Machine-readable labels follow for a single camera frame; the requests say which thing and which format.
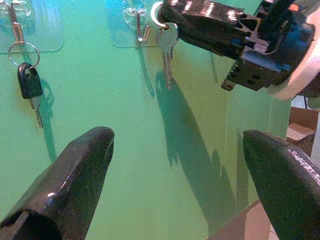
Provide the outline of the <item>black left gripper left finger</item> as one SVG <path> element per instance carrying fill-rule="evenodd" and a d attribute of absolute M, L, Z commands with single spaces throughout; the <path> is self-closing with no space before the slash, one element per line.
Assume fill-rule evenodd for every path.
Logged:
<path fill-rule="evenodd" d="M 0 221 L 0 240 L 85 240 L 114 152 L 114 131 L 72 140 Z"/>

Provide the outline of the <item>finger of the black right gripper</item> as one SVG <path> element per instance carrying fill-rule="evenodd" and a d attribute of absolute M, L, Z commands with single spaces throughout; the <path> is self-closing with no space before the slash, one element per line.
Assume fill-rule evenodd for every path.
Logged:
<path fill-rule="evenodd" d="M 246 38 L 250 31 L 240 27 L 244 9 L 214 0 L 164 0 L 157 17 L 174 23 L 180 38 Z"/>
<path fill-rule="evenodd" d="M 248 29 L 225 24 L 179 24 L 178 36 L 184 42 L 221 57 L 238 59 L 244 49 Z"/>

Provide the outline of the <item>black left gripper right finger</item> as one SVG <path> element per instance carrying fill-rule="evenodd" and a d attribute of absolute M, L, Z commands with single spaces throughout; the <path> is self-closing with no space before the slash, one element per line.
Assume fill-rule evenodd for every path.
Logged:
<path fill-rule="evenodd" d="M 243 133 L 258 198 L 279 240 L 320 240 L 320 168 L 299 147 L 260 130 Z"/>

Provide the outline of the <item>silver key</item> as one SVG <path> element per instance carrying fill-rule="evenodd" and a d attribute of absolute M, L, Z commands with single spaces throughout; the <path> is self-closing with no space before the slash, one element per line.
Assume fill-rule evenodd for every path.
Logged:
<path fill-rule="evenodd" d="M 171 69 L 171 60 L 173 58 L 173 48 L 179 40 L 178 27 L 173 22 L 161 23 L 158 20 L 158 13 L 162 1 L 155 2 L 151 8 L 150 16 L 153 23 L 159 27 L 157 44 L 162 50 L 163 69 L 165 72 L 166 87 L 171 89 L 173 86 L 173 75 Z"/>

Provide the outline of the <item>black-headed key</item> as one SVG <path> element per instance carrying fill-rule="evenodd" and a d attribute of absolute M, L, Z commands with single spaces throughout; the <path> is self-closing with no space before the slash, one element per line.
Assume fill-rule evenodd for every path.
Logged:
<path fill-rule="evenodd" d="M 23 62 L 21 64 L 17 64 L 11 56 L 11 51 L 15 46 L 19 45 L 27 45 L 29 47 L 32 47 L 37 55 L 37 60 L 35 64 L 31 64 L 28 62 Z M 40 53 L 38 49 L 32 45 L 31 43 L 28 43 L 26 41 L 16 41 L 14 42 L 10 48 L 8 49 L 8 58 L 9 60 L 18 67 L 17 69 L 17 79 L 19 82 L 19 87 L 21 91 L 22 98 L 25 100 L 28 100 L 30 102 L 31 108 L 35 112 L 36 120 L 38 123 L 38 126 L 42 129 L 43 128 L 43 121 L 40 113 L 40 105 L 41 101 L 40 98 L 43 95 L 43 89 L 41 84 L 41 79 L 39 77 L 39 74 L 36 70 L 36 66 L 40 62 Z"/>

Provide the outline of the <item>open cardboard box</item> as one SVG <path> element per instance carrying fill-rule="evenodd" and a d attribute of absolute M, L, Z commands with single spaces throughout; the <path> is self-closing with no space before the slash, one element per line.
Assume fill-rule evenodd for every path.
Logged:
<path fill-rule="evenodd" d="M 317 133 L 319 112 L 311 109 L 291 107 L 286 141 L 299 147 L 309 157 Z"/>

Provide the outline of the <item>clear adhesive wall hook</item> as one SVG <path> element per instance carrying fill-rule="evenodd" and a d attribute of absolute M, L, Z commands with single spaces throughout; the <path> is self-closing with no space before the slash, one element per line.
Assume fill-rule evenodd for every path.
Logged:
<path fill-rule="evenodd" d="M 64 26 L 58 0 L 0 0 L 0 54 L 6 54 L 14 43 L 8 5 L 14 3 L 17 22 L 24 40 L 41 53 L 55 52 L 64 43 Z"/>
<path fill-rule="evenodd" d="M 151 9 L 160 0 L 104 0 L 111 42 L 119 48 L 156 47 L 159 28 Z"/>

